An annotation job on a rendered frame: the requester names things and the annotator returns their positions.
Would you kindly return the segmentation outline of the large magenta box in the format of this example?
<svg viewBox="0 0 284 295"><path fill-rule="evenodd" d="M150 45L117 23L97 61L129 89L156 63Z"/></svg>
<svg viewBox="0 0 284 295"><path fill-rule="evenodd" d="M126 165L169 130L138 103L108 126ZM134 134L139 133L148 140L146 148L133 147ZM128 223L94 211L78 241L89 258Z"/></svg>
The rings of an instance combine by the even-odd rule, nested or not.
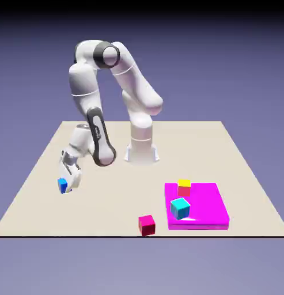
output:
<svg viewBox="0 0 284 295"><path fill-rule="evenodd" d="M165 205L170 230L227 230L230 218L218 186L215 183L192 183L190 196L185 196L190 205L189 215L178 220L172 214L171 204L180 197L176 183L165 184Z"/></svg>

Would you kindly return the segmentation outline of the small yellow cube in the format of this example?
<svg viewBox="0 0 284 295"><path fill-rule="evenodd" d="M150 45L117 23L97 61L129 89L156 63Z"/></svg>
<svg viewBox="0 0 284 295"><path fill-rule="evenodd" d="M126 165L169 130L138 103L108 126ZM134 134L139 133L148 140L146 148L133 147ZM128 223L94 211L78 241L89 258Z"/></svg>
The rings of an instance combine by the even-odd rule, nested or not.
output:
<svg viewBox="0 0 284 295"><path fill-rule="evenodd" d="M191 181L190 179L179 179L177 184L177 195L188 197L191 195Z"/></svg>

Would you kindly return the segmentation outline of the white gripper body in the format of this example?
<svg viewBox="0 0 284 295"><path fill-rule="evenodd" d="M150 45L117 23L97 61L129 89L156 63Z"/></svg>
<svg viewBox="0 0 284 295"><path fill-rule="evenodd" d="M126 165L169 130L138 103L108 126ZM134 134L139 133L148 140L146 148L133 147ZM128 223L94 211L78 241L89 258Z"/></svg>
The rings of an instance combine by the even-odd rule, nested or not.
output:
<svg viewBox="0 0 284 295"><path fill-rule="evenodd" d="M77 188L80 184L81 176L82 173L77 163L69 165L65 163L62 158L59 160L58 178L62 177L66 179L67 190Z"/></svg>

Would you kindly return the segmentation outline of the small red cube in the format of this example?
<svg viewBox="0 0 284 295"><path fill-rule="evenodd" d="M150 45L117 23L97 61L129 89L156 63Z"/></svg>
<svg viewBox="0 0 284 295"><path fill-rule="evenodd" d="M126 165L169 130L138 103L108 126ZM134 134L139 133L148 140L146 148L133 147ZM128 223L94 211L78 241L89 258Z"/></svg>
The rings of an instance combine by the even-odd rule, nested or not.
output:
<svg viewBox="0 0 284 295"><path fill-rule="evenodd" d="M156 232L156 223L152 215L139 217L138 226L142 236L153 235Z"/></svg>

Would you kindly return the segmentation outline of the small cyan cube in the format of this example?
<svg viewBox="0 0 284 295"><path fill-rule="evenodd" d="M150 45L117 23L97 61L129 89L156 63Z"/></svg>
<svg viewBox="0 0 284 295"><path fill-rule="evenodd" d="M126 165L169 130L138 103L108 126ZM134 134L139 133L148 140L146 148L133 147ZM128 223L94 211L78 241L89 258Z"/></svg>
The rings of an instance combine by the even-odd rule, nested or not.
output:
<svg viewBox="0 0 284 295"><path fill-rule="evenodd" d="M181 220L189 216L190 207L191 205L184 198L178 198L171 201L170 210L177 220Z"/></svg>

